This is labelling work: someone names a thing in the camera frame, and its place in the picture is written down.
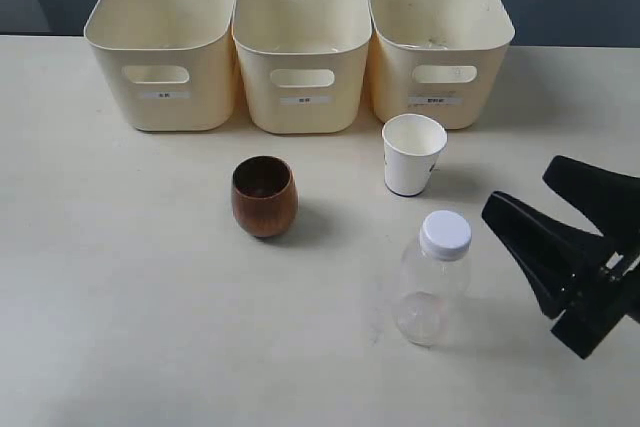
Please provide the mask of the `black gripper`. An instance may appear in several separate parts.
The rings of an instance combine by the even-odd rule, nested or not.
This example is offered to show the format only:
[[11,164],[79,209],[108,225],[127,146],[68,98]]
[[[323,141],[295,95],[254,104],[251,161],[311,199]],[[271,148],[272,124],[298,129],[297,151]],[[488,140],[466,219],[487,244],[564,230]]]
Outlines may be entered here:
[[625,316],[639,322],[639,248],[603,267],[615,252],[611,242],[617,252],[639,246],[639,178],[558,155],[543,181],[604,237],[501,191],[491,193],[482,219],[521,268],[541,312],[555,319],[565,310],[551,333],[587,359]]

